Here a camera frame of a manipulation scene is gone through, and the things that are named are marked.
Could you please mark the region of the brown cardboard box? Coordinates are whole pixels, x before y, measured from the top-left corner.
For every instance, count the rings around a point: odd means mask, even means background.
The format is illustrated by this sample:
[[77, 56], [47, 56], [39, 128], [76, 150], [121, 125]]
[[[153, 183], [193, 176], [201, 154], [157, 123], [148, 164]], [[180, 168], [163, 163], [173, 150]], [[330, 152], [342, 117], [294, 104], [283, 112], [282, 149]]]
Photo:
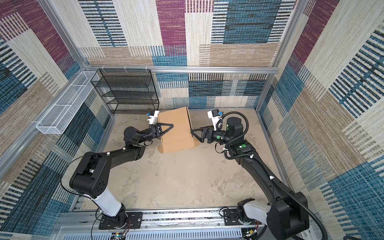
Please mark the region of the brown cardboard box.
[[173, 124], [173, 128], [162, 137], [158, 147], [161, 154], [169, 154], [197, 147], [200, 142], [191, 134], [192, 122], [187, 107], [159, 113], [158, 120], [163, 124]]

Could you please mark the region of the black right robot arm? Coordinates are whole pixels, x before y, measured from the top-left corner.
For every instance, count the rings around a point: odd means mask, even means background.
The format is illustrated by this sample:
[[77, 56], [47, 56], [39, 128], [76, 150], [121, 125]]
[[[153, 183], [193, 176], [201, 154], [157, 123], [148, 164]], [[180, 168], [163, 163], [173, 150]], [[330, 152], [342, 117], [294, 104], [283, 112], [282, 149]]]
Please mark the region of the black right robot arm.
[[242, 166], [266, 195], [266, 205], [253, 198], [238, 203], [237, 214], [241, 224], [257, 221], [268, 226], [277, 240], [296, 238], [310, 226], [309, 213], [305, 209], [307, 198], [302, 193], [294, 193], [262, 161], [256, 149], [245, 139], [248, 130], [247, 118], [231, 117], [225, 125], [194, 129], [191, 134], [201, 143], [223, 145], [225, 158]]

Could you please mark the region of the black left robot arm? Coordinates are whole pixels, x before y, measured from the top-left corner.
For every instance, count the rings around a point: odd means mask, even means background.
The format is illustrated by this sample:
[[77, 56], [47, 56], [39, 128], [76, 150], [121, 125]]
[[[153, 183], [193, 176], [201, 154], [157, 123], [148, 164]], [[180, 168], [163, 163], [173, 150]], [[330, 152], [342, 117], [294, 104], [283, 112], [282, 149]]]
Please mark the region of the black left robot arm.
[[69, 186], [99, 207], [107, 229], [121, 229], [128, 223], [125, 206], [108, 189], [110, 170], [141, 159], [146, 149], [144, 143], [162, 137], [173, 127], [173, 124], [163, 123], [150, 125], [142, 131], [127, 127], [124, 130], [124, 148], [105, 153], [88, 152], [80, 160]]

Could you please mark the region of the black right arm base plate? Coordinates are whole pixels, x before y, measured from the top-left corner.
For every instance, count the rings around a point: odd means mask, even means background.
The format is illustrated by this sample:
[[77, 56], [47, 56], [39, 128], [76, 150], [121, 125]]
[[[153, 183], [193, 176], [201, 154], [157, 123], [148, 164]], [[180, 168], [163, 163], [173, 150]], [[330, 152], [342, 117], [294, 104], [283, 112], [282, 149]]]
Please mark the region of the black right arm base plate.
[[262, 226], [263, 223], [257, 220], [246, 220], [240, 217], [236, 209], [223, 207], [219, 210], [219, 215], [224, 219], [225, 226]]

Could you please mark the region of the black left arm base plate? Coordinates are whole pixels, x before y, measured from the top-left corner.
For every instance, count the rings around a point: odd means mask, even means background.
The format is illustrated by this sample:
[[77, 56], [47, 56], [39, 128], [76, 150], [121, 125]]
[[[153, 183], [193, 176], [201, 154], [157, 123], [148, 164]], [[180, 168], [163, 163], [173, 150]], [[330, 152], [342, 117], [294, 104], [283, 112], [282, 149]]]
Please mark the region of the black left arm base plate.
[[102, 214], [99, 230], [139, 229], [142, 224], [143, 212], [120, 213], [115, 217]]

